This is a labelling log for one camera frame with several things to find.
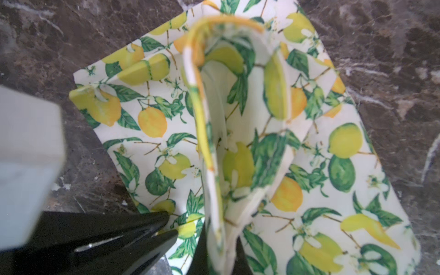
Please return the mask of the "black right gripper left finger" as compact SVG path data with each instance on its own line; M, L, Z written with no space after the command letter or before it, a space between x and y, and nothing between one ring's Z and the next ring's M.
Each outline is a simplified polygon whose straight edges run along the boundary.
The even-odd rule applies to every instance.
M208 275L209 269L207 262L207 237L205 226L203 226L187 275Z

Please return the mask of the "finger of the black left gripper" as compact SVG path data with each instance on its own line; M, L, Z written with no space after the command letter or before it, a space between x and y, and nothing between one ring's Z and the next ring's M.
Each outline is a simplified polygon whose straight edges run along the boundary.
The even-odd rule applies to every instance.
M19 244L8 245L1 237L1 252L17 249L48 249L69 245L73 248L139 231L156 232L169 221L165 212L145 214L86 214L43 212L30 235Z
M1 253L3 275L145 275L176 243L178 232L146 231L89 244Z

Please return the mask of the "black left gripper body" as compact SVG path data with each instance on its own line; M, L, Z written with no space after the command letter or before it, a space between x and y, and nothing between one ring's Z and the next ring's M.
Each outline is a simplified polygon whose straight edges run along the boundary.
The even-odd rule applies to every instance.
M1 87L1 250L24 246L64 166L61 108Z

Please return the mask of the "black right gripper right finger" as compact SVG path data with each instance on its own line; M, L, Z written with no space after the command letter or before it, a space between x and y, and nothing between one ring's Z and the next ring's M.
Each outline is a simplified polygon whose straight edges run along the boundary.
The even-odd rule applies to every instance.
M244 247L240 237L236 242L236 260L234 263L233 275L252 275L253 272L246 259Z

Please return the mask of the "lemon print green skirt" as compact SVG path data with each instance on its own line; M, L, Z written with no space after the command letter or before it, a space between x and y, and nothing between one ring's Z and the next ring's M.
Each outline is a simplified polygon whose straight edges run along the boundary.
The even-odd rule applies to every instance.
M421 247L297 1L204 1L78 70L69 98L186 275L411 275Z

